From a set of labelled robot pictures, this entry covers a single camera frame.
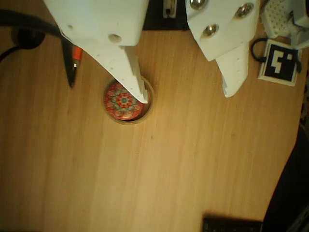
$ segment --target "wooden table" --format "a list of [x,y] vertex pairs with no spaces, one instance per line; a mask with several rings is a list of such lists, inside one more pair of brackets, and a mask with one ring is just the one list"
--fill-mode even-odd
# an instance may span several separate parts
[[[0,7],[52,21],[39,0]],[[2,52],[12,43],[0,32]],[[203,215],[263,220],[295,144],[307,51],[295,87],[258,80],[250,58],[229,99],[189,31],[144,31],[137,54],[157,99],[137,125],[104,113],[112,77],[89,55],[69,88],[56,38],[0,64],[0,229],[198,232]]]

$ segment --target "orange marker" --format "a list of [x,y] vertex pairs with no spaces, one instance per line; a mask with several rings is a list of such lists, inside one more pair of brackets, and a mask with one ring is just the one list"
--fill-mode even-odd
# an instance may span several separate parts
[[78,46],[74,46],[73,48],[73,65],[74,67],[78,67],[81,60],[82,60],[82,52],[83,50],[78,47]]

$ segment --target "patterned round object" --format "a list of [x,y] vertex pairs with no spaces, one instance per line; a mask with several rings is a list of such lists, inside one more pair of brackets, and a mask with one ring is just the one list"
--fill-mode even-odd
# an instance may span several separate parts
[[110,115],[119,120],[135,119],[143,109],[143,103],[118,82],[111,84],[106,90],[104,104]]

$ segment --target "screw head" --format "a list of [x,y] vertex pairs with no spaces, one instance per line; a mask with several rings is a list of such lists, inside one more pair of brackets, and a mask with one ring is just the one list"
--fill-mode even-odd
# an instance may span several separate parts
[[208,3],[208,0],[190,0],[190,6],[194,10],[200,10],[205,7]]
[[235,17],[243,18],[247,16],[254,8],[254,5],[250,2],[242,4],[235,13]]
[[210,37],[213,36],[219,29],[219,25],[213,24],[213,25],[208,25],[205,30],[203,31],[203,35]]

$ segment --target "white 3d-printed part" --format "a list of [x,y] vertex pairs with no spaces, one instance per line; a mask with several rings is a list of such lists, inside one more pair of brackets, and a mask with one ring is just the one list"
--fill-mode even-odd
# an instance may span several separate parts
[[268,38],[288,37],[287,22],[293,10],[290,0],[270,0],[261,12],[261,19]]
[[[253,9],[243,18],[235,16],[244,3]],[[248,46],[256,31],[260,1],[251,0],[210,0],[200,10],[186,2],[188,25],[208,61],[216,59],[223,79],[226,97],[233,96],[241,87],[248,74]],[[209,25],[219,28],[212,36],[203,33]]]
[[136,99],[148,102],[133,48],[148,0],[44,0],[63,35],[82,48]]

